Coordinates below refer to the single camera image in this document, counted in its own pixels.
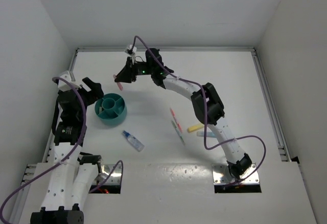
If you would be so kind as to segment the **pink correction tape dispenser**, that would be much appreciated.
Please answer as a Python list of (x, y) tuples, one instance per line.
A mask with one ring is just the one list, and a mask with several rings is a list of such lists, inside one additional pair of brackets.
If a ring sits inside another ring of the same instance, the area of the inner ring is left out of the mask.
[(117, 84), (118, 88), (120, 89), (120, 91), (122, 91), (123, 90), (122, 84), (120, 82), (117, 82), (116, 84)]

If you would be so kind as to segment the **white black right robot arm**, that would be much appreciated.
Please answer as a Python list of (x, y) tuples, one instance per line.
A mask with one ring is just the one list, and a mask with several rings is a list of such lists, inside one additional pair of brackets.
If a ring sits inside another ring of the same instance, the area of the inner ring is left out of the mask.
[(137, 76), (149, 75), (157, 86), (189, 99), (198, 121), (207, 125), (222, 147), (230, 175), (239, 180), (250, 168), (252, 161), (229, 129), (224, 118), (224, 105), (215, 87), (211, 83), (200, 85), (174, 74), (172, 69), (164, 65), (159, 49), (146, 50), (145, 61), (135, 60), (135, 47), (127, 47), (125, 53), (129, 55), (126, 64), (114, 81), (132, 83), (136, 81)]

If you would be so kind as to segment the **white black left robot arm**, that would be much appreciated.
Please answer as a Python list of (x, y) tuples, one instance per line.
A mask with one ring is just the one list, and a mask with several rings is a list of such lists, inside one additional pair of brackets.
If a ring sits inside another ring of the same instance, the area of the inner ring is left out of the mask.
[(40, 210), (31, 214), (30, 222), (83, 223), (90, 187), (101, 173), (101, 156), (81, 152), (87, 129), (86, 110), (104, 93), (101, 84), (88, 77), (82, 80), (88, 91), (64, 75), (55, 81), (59, 88), (57, 104), (62, 112), (54, 133), (54, 162), (44, 200)]

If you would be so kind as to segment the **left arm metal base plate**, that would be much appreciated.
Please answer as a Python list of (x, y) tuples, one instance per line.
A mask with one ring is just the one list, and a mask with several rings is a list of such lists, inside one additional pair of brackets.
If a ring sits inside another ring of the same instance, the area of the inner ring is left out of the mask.
[(100, 174), (96, 177), (95, 183), (101, 183), (104, 180), (106, 182), (103, 184), (105, 186), (115, 186), (122, 182), (122, 170), (123, 167), (121, 163), (115, 164), (104, 164), (101, 166)]

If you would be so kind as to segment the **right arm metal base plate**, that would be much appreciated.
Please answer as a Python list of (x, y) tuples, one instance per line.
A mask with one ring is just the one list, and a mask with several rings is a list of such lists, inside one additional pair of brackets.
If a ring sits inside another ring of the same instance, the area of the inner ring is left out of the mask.
[(212, 165), (213, 182), (215, 186), (224, 186), (237, 182), (238, 185), (258, 185), (260, 183), (256, 164), (252, 164), (243, 174), (232, 173), (228, 164)]

